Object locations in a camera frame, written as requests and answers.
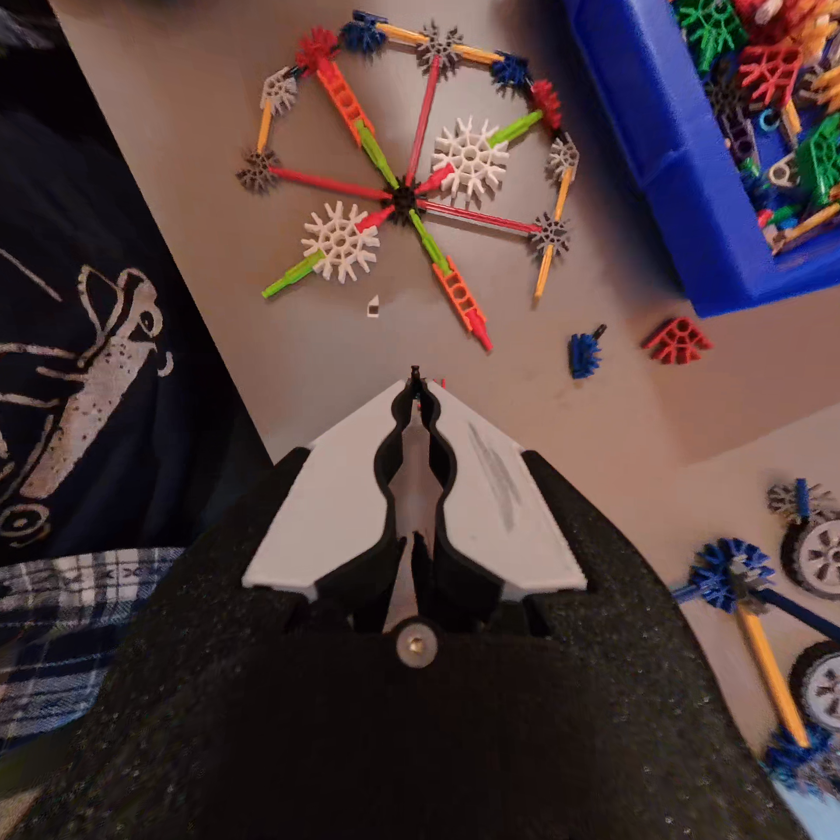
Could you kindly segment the red fan-shaped connector piece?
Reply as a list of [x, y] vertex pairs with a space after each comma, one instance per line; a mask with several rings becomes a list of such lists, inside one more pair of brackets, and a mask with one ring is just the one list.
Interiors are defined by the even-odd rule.
[[702, 354], [715, 346], [695, 322], [685, 316], [666, 320], [640, 345], [650, 360], [665, 365], [699, 361]]

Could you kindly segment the blue round connector piece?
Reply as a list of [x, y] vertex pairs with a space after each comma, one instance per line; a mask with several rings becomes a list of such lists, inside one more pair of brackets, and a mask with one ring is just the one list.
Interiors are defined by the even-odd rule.
[[574, 333], [568, 342], [568, 361], [571, 378], [575, 381], [589, 379], [601, 366], [600, 340], [606, 331], [600, 324], [593, 332]]

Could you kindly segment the person's dark printed shirt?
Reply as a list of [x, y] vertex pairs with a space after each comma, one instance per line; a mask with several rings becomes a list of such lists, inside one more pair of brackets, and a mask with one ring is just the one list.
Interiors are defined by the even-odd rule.
[[2, 565], [190, 545], [270, 457], [68, 47], [2, 56]]

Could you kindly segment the colourful construction wheel model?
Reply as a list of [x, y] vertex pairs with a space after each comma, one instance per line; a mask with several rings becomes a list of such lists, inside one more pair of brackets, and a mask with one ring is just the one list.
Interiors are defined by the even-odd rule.
[[[376, 138], [373, 122], [338, 64], [342, 52], [372, 58], [391, 43], [413, 49], [416, 63], [426, 78], [403, 175], [397, 175], [391, 168]], [[442, 129], [436, 138], [429, 173], [421, 178], [419, 162], [438, 84], [455, 72], [460, 61], [485, 68], [496, 89], [522, 96], [528, 110], [504, 127], [491, 128], [484, 122], [476, 128], [472, 118], [457, 119], [453, 130]], [[325, 92], [353, 141], [382, 178], [382, 188], [311, 175], [280, 163], [269, 146], [273, 124], [291, 110], [298, 97], [298, 83], [306, 78], [315, 79]], [[255, 148], [245, 156], [244, 165], [236, 174], [246, 191], [264, 196], [288, 182], [380, 206], [375, 212], [367, 212], [354, 204], [346, 211], [343, 203], [336, 201], [325, 204], [323, 214], [313, 213], [304, 227], [307, 236], [301, 241], [302, 258], [261, 291], [265, 300], [310, 275], [339, 283], [356, 280], [356, 269], [369, 271], [375, 263], [381, 228], [388, 222], [405, 225], [415, 232], [437, 283], [465, 331], [489, 353], [493, 345], [487, 317], [454, 259], [445, 254], [427, 229], [423, 214], [432, 213], [526, 237], [540, 253], [540, 260], [547, 245], [554, 247], [553, 258], [569, 250], [569, 233], [562, 215], [580, 154], [563, 128], [561, 101], [552, 82], [535, 78], [529, 61], [521, 56], [467, 45], [457, 27], [441, 29], [432, 21], [417, 32], [394, 26], [386, 17], [355, 10], [340, 31], [315, 27], [301, 38], [293, 64], [265, 79], [259, 106], [261, 118]], [[550, 180], [558, 185], [552, 212], [542, 214], [534, 224], [527, 224], [487, 215], [469, 205], [456, 206], [459, 195], [469, 204], [487, 191], [498, 192], [508, 170], [510, 146], [538, 126], [547, 130], [552, 141], [546, 164]]]

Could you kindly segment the blue plastic bin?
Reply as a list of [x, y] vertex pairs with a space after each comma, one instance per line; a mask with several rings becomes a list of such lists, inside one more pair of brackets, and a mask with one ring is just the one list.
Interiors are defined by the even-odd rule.
[[666, 3], [563, 5], [696, 314], [710, 318], [837, 287], [838, 227], [771, 255]]

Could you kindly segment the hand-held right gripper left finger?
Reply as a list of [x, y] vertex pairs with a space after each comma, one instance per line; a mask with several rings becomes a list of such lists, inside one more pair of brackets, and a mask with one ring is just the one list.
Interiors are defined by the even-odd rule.
[[402, 444], [412, 396], [397, 381], [311, 442], [244, 587], [318, 587], [373, 549], [394, 512], [387, 445]]

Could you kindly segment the construction toy car with wheels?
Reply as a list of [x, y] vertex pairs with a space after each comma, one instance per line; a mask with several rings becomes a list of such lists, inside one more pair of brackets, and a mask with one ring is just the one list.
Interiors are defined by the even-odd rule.
[[[831, 491], [798, 478], [772, 485], [767, 503], [786, 526], [780, 550], [783, 573], [804, 593], [838, 603], [838, 500]], [[838, 623], [777, 591], [771, 559], [753, 543], [721, 538], [696, 558], [688, 582], [671, 593], [677, 603], [703, 601], [740, 621], [779, 723], [764, 751], [764, 768], [787, 790], [837, 801]], [[788, 676], [782, 674], [761, 621], [773, 608], [823, 638], [798, 655]]]

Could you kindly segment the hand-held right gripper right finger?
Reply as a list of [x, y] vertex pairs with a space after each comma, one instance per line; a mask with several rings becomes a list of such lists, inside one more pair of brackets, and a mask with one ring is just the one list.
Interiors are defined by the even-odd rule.
[[502, 601], [580, 591], [587, 579], [524, 460], [524, 448], [431, 381], [434, 430], [453, 451], [444, 492], [448, 544], [500, 584]]

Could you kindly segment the pile of colourful construction pieces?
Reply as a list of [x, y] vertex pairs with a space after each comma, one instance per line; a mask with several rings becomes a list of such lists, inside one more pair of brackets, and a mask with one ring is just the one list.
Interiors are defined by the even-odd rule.
[[669, 2], [772, 257], [838, 226], [839, 2]]

